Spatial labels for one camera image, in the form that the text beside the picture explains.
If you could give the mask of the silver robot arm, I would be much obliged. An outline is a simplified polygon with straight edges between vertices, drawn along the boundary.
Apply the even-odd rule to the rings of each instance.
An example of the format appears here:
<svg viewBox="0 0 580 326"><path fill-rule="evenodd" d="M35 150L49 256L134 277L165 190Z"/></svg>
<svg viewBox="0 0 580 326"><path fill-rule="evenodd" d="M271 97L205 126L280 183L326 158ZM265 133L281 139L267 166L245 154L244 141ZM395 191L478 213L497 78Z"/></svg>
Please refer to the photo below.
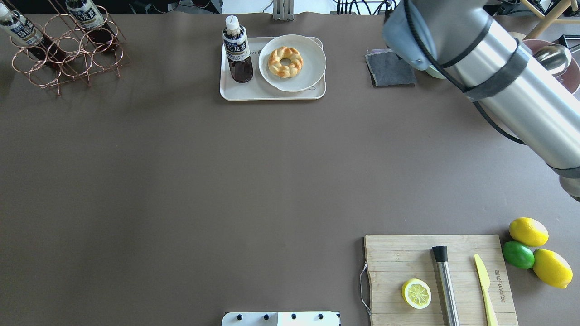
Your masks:
<svg viewBox="0 0 580 326"><path fill-rule="evenodd" d="M429 66L484 105L579 199L579 101L489 16L484 0L402 0L386 45L418 70Z"/></svg>

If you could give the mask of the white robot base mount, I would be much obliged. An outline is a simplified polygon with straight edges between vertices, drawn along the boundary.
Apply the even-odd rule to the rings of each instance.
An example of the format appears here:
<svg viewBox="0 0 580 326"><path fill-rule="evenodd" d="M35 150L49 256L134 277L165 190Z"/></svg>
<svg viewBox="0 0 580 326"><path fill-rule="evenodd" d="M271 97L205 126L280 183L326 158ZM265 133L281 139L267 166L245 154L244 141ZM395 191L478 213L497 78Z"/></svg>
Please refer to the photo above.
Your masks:
<svg viewBox="0 0 580 326"><path fill-rule="evenodd" d="M340 326L341 316L333 311L230 312L222 326Z"/></svg>

